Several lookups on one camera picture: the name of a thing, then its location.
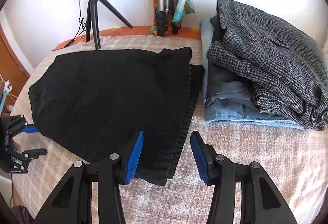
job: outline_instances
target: screw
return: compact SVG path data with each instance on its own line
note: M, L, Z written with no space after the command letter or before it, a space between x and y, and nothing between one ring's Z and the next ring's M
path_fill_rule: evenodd
M222 161L222 160L224 160L224 155L216 155L215 159L219 160L219 161Z
M259 169L261 167L261 165L258 162L252 162L252 167L255 169Z
M75 162L74 162L74 167L75 167L75 168L79 168L79 167L81 167L81 166L82 166L82 161L78 160L78 161L75 161Z
M111 160L116 160L116 159L119 158L119 154L113 153L113 154L111 154L111 155L109 156L109 158L110 158Z

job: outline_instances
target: black mini tripod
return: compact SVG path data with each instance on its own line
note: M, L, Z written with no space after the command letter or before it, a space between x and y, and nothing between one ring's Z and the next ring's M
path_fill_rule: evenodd
M114 13L127 27L133 28L133 26L107 1L107 0L99 0L104 6L109 9L112 13ZM88 2L88 10L87 10L87 26L86 26L86 34L85 34L85 42L90 41L90 31L91 31L91 23L93 30L93 38L95 41L96 50L100 49L100 38L99 38L99 27L98 27L98 0L89 0Z

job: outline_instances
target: black button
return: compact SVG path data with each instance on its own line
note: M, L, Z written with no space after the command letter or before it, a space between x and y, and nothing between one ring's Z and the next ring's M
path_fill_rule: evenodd
M312 124L315 124L317 122L317 119L318 119L318 114L313 110L310 115L310 120Z
M328 120L328 110L325 110L322 114L322 119L323 120Z

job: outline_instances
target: triangular cutout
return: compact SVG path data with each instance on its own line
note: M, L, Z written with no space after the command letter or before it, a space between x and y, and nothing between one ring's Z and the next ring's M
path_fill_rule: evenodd
M71 202L72 189L73 189L74 177L70 177L63 188L59 191L59 194L52 202L52 206L68 209Z
M266 210L279 208L281 204L266 179L264 177L260 177L259 182L261 188L263 208Z

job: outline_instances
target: gray checkered coat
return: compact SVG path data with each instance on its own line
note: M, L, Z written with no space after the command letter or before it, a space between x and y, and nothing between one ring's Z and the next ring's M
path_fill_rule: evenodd
M280 113L322 131L328 109L326 65L317 43L285 20L232 0L218 0L225 34L207 58L249 79L259 112Z

